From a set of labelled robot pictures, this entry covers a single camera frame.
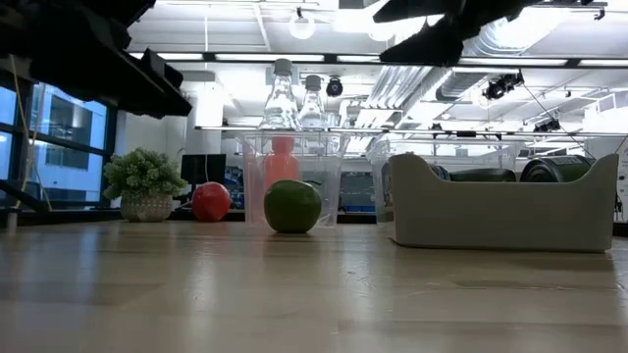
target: pipe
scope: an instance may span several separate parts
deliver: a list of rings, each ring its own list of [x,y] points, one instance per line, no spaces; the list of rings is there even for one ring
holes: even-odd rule
[[[257,19],[257,24],[259,25],[259,31],[262,33],[262,38],[264,39],[264,45],[266,46],[267,51],[273,51],[271,49],[271,42],[268,40],[268,33],[266,32],[266,27],[264,27],[264,21],[262,20],[262,12],[259,9],[259,5],[253,5],[253,12],[255,13],[255,19]]]

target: security camera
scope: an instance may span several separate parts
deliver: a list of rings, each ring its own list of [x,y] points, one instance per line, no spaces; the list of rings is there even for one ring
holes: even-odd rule
[[[342,94],[342,83],[339,77],[331,77],[327,84],[327,95],[330,97],[338,97]]]

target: bottle cap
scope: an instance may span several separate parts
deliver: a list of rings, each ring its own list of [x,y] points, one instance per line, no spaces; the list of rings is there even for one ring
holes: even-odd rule
[[[292,62],[288,59],[277,59],[275,61],[275,75],[286,75],[290,76],[292,74]]]
[[[310,75],[305,78],[305,89],[319,91],[321,90],[321,78],[316,75]]]

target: orange bottle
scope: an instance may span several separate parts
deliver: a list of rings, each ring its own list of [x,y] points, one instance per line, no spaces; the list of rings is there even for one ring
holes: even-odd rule
[[[273,137],[273,154],[264,161],[265,188],[282,179],[298,180],[298,160],[292,156],[294,138]]]

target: window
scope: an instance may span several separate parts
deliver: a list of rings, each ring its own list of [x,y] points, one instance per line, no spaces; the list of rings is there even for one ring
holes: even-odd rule
[[[0,87],[0,123],[12,124],[16,114],[17,96],[12,90]]]
[[[55,156],[61,163],[48,163],[49,156]],[[102,156],[35,141],[34,158],[41,184],[50,201],[100,201]],[[29,179],[38,182],[34,168]]]
[[[33,90],[30,129],[81,145],[102,149],[105,142],[107,108],[96,102],[83,102],[59,88],[46,85],[43,101],[41,85]]]
[[[26,146],[34,139],[34,167],[26,175],[25,192],[51,201],[53,209],[109,205],[102,195],[103,166],[113,154],[115,122],[97,102],[83,102],[49,84],[18,80],[28,134],[18,116],[14,78],[0,71],[0,178],[11,184],[26,168]],[[0,192],[0,208],[17,202]]]

